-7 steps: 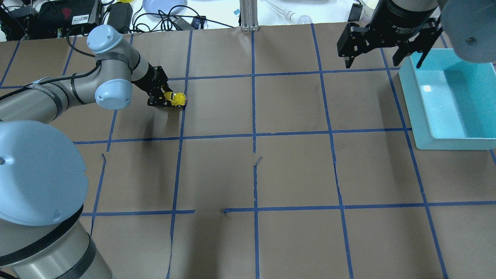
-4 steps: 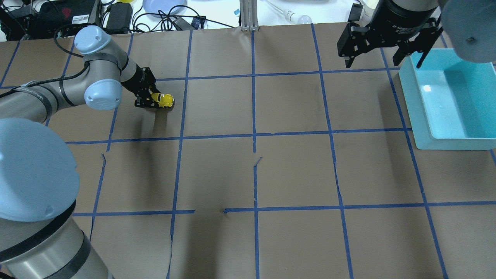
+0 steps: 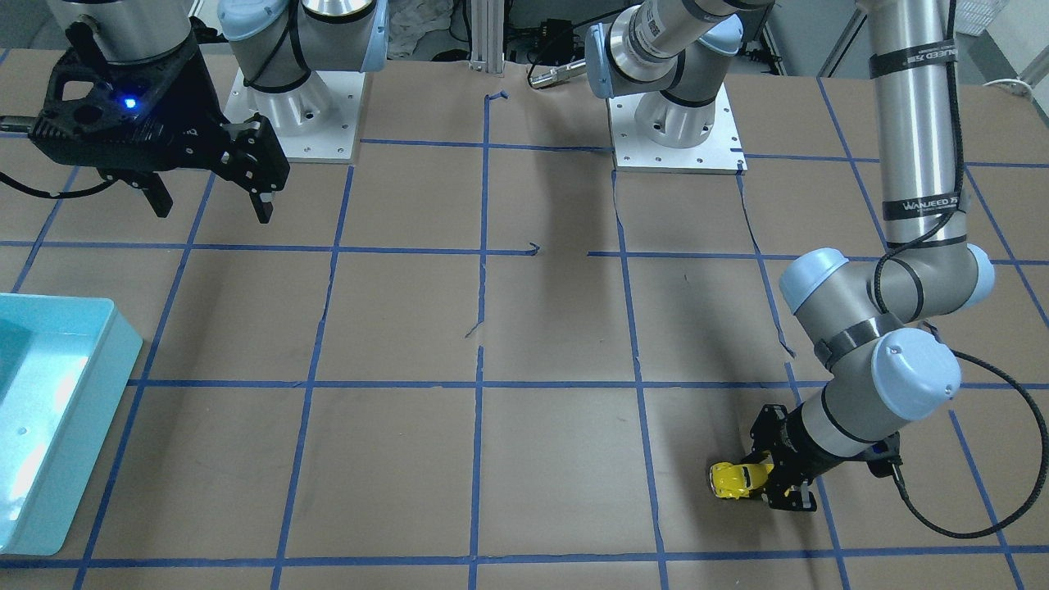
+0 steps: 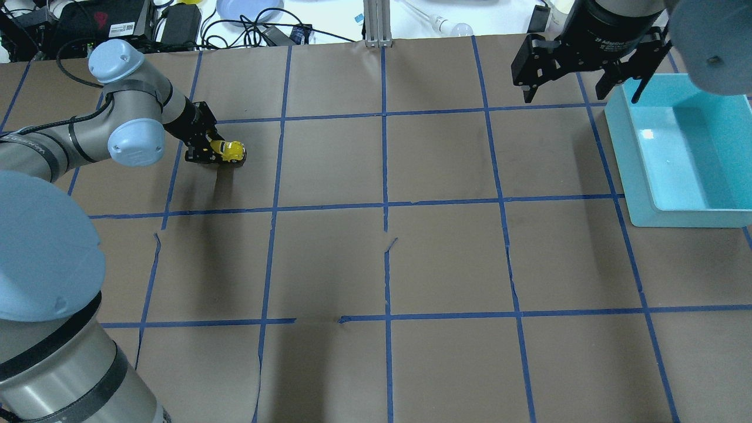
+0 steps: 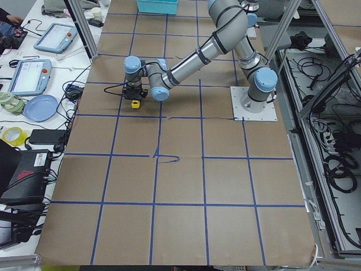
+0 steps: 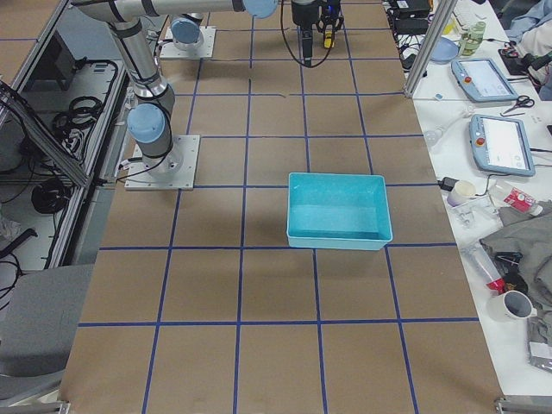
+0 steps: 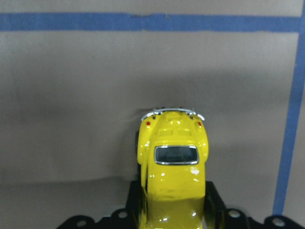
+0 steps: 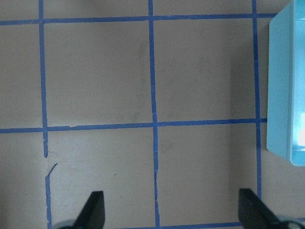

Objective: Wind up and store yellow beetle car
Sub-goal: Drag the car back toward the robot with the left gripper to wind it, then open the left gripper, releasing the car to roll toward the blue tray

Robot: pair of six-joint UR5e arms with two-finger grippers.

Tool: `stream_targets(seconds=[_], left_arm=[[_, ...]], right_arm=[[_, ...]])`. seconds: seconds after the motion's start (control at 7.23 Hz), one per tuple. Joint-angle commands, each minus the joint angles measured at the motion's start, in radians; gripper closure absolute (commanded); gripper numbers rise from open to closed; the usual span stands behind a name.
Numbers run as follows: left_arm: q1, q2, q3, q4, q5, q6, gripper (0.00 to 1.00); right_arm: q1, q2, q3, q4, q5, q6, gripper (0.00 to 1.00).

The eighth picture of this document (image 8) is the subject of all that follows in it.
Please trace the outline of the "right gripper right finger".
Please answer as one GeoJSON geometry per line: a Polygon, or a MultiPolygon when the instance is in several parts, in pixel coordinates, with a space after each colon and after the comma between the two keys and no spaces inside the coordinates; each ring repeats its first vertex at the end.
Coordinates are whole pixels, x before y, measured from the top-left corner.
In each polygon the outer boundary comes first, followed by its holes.
{"type": "Polygon", "coordinates": [[[297,219],[275,215],[249,188],[238,193],[238,218],[244,229],[303,229],[297,219]]]}

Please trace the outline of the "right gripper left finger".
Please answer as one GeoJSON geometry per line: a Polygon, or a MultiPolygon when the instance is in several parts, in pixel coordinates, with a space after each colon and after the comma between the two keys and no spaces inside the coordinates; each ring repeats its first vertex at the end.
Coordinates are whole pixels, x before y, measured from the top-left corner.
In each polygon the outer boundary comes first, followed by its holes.
{"type": "Polygon", "coordinates": [[[93,191],[73,220],[65,220],[53,226],[54,229],[102,229],[105,224],[105,205],[103,191],[93,191]]]}

